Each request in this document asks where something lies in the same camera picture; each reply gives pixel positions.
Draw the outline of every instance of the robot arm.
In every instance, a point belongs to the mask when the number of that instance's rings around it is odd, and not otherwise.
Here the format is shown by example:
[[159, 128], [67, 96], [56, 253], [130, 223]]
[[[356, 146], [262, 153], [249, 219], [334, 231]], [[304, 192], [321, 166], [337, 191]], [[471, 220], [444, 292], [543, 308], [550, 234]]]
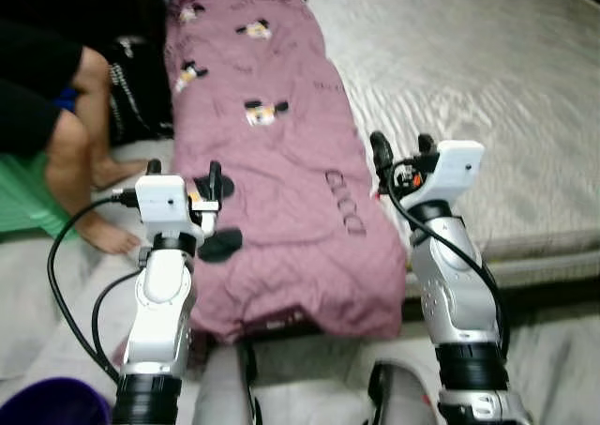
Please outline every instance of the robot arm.
[[[441, 414], [449, 425], [531, 425], [520, 397], [509, 389], [504, 368], [508, 324], [495, 294], [497, 288], [464, 222], [451, 211], [457, 197], [472, 185], [484, 147], [473, 141], [435, 145], [421, 135], [420, 154], [393, 164], [385, 137], [375, 132], [370, 141], [380, 193], [390, 195], [413, 231], [412, 267], [440, 362]], [[400, 166], [403, 169], [394, 179]], [[380, 368], [379, 374], [393, 378], [394, 371]], [[393, 388], [391, 378], [379, 381], [381, 389]], [[391, 396], [384, 392], [379, 398]], [[401, 411], [385, 402], [378, 404], [378, 413], [378, 425], [400, 423]]]
[[113, 424], [174, 424], [181, 378], [188, 361], [188, 318], [195, 302], [193, 257], [215, 232], [222, 187], [211, 162], [209, 198], [188, 196], [183, 178], [161, 175], [158, 161], [135, 190], [124, 192], [140, 209], [152, 247], [141, 252], [137, 312], [127, 340], [112, 412]]

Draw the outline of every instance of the cartoon character print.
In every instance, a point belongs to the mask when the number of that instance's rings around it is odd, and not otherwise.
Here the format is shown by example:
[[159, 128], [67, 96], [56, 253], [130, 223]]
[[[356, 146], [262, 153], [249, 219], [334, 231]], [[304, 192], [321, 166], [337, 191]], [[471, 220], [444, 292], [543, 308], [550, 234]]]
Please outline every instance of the cartoon character print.
[[251, 38], [263, 38], [268, 40], [273, 36], [269, 29], [269, 22], [265, 19], [259, 19], [246, 26], [241, 26], [235, 30], [237, 34], [246, 34]]
[[177, 82], [175, 83], [175, 92], [181, 92], [192, 80], [206, 76], [207, 73], [208, 69], [204, 67], [197, 68], [195, 61], [184, 62], [181, 65], [179, 78], [177, 78]]
[[204, 12], [206, 9], [203, 5], [199, 5], [198, 3], [194, 3], [193, 5], [185, 6], [179, 12], [179, 22], [180, 23], [189, 23], [198, 17], [200, 12]]
[[285, 113], [289, 109], [287, 101], [264, 106], [257, 99], [244, 103], [246, 107], [246, 120], [251, 127], [266, 127], [275, 122], [278, 114]]

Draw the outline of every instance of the pink blanket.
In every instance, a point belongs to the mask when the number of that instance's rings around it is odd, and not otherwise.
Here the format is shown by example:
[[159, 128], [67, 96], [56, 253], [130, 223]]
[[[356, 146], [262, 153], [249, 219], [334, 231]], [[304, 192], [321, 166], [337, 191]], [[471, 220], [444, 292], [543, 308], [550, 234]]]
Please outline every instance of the pink blanket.
[[244, 238], [226, 262], [196, 262], [193, 326], [225, 341], [274, 318], [397, 335], [406, 253], [369, 197], [365, 149], [305, 2], [172, 0], [165, 59], [175, 170], [220, 161], [235, 192], [218, 226]]

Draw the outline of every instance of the black shorts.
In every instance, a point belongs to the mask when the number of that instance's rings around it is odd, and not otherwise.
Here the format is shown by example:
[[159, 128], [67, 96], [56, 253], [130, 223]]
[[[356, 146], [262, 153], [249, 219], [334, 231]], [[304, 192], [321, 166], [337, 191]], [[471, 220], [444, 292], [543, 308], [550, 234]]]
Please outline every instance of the black shorts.
[[33, 155], [53, 134], [53, 104], [77, 72], [83, 46], [0, 19], [0, 153]]

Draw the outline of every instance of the bare foot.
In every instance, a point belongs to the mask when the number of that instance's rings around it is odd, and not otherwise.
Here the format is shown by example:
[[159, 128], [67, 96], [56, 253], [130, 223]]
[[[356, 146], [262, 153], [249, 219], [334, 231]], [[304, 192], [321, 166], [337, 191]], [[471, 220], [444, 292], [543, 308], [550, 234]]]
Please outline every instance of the bare foot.
[[127, 253], [140, 245], [137, 236], [109, 224], [98, 214], [92, 213], [77, 231], [94, 247], [109, 254]]
[[138, 174], [146, 168], [146, 159], [116, 162], [107, 159], [92, 166], [92, 182], [97, 190], [105, 190], [119, 181]]

